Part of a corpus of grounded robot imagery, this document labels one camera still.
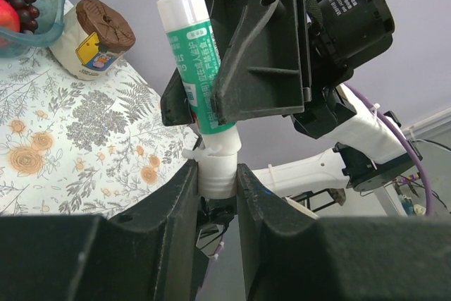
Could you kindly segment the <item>teal plastic fruit basket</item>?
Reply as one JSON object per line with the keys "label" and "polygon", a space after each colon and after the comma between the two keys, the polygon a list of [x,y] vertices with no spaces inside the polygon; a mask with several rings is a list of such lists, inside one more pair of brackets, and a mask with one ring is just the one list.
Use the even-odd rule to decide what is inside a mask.
{"label": "teal plastic fruit basket", "polygon": [[66,0],[1,0],[1,57],[48,47],[63,32]]}

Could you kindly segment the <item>red apple toy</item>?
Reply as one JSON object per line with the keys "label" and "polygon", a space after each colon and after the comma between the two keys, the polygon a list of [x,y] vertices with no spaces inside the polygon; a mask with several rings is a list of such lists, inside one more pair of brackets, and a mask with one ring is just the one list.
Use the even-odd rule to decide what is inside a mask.
{"label": "red apple toy", "polygon": [[6,48],[20,34],[20,20],[16,10],[1,0],[1,48]]}

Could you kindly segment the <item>green white glue stick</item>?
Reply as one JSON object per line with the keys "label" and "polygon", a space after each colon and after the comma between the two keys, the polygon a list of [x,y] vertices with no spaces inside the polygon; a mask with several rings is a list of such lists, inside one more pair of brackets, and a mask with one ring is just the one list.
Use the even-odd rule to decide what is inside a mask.
{"label": "green white glue stick", "polygon": [[241,149],[233,123],[221,124],[211,98],[221,58],[205,0],[159,0],[157,8],[171,46],[183,89],[207,149],[231,156]]}

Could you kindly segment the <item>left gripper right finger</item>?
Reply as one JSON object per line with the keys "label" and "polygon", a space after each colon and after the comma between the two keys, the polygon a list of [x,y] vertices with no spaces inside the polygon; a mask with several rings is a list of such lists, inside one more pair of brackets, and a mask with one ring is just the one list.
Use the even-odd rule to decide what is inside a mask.
{"label": "left gripper right finger", "polygon": [[313,219],[237,169],[248,300],[449,300],[450,220]]}

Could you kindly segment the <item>white labelled jar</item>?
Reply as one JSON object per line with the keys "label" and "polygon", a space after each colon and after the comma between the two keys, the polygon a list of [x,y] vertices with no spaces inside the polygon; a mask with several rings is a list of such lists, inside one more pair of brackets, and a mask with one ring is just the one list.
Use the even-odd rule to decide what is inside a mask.
{"label": "white labelled jar", "polygon": [[96,80],[104,75],[125,52],[100,52],[96,33],[88,35],[80,26],[75,7],[64,15],[63,33],[50,46],[56,60],[80,80]]}

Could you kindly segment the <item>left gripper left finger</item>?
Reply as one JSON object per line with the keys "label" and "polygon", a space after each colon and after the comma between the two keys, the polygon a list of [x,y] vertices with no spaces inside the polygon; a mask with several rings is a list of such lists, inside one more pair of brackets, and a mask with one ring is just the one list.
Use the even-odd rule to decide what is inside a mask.
{"label": "left gripper left finger", "polygon": [[197,165],[111,219],[1,218],[2,300],[191,300]]}

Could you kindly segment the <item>floral patterned table mat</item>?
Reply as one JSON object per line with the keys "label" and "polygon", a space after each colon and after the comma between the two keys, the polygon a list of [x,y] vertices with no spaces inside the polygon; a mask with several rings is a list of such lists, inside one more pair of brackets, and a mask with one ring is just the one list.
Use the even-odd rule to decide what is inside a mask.
{"label": "floral patterned table mat", "polygon": [[125,60],[78,80],[47,48],[1,60],[1,214],[101,214],[149,196],[196,135],[166,127],[159,95]]}

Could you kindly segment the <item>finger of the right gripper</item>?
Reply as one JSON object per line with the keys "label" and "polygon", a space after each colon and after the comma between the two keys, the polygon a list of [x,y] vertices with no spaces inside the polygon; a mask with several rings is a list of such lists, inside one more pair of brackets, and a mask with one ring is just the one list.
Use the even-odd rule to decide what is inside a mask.
{"label": "finger of the right gripper", "polygon": [[194,123],[190,104],[177,68],[161,95],[161,117],[162,123],[168,127]]}
{"label": "finger of the right gripper", "polygon": [[296,0],[224,0],[230,41],[213,102],[221,123],[304,110]]}

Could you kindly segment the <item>white glue stick cap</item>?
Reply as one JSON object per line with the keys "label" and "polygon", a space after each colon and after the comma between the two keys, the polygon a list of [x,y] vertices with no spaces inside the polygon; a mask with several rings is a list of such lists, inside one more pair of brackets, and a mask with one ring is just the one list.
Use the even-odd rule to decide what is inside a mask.
{"label": "white glue stick cap", "polygon": [[198,165],[198,192],[205,199],[229,199],[236,195],[237,153],[220,155],[219,149],[184,149],[182,156]]}

